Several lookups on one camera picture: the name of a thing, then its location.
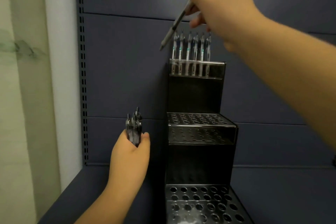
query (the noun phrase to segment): bundle of pens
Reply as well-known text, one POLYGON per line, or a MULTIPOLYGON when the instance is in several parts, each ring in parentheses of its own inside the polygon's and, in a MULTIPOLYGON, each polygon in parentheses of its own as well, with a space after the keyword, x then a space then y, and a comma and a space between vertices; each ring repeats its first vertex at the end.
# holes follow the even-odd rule
POLYGON ((176 32, 174 34, 174 44, 173 44, 173 53, 172 59, 175 60, 172 62, 171 74, 174 75, 186 75, 186 76, 209 76, 209 66, 206 67, 205 75, 203 74, 203 65, 199 61, 210 61, 210 44, 211 44, 211 33, 205 38, 204 33, 199 39, 198 32, 193 37, 191 32, 189 33, 188 40, 185 41, 183 31, 181 35, 178 35, 176 32), (199 65, 198 73, 196 74, 197 64, 199 65))

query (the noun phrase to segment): right hand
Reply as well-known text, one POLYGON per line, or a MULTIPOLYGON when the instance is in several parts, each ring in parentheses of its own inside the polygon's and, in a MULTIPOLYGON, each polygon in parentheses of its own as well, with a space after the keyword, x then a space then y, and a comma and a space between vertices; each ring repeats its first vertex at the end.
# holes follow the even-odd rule
POLYGON ((195 7, 187 14, 200 11, 191 20, 190 26, 195 28, 206 23, 207 30, 213 31, 224 40, 228 51, 235 51, 239 40, 245 34, 255 30, 256 23, 264 16, 254 5, 253 0, 191 0, 195 7))

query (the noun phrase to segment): forearm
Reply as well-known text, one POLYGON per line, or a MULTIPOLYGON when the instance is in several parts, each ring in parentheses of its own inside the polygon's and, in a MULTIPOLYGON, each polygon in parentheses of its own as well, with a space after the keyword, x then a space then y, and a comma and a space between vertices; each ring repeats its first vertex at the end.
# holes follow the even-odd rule
POLYGON ((263 18, 235 51, 336 149, 336 47, 263 18))
POLYGON ((121 224, 132 201, 123 191, 107 187, 75 224, 121 224))

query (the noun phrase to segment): pen display stand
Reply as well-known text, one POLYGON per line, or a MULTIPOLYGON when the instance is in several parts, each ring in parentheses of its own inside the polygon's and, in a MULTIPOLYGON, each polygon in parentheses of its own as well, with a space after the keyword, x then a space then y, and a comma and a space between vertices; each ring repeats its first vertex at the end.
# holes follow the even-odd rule
POLYGON ((238 127, 220 115, 225 63, 170 59, 166 218, 253 223, 230 187, 238 127))

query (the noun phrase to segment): person's arm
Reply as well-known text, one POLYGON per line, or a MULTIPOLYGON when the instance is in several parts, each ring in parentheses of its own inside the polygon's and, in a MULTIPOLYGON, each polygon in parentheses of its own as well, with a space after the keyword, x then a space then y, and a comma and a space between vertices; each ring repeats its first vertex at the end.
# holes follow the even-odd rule
POLYGON ((142 182, 149 162, 149 134, 136 148, 123 131, 111 154, 108 183, 98 199, 75 224, 121 224, 142 182))
POLYGON ((192 0, 225 47, 336 149, 336 47, 264 17, 253 0, 192 0))

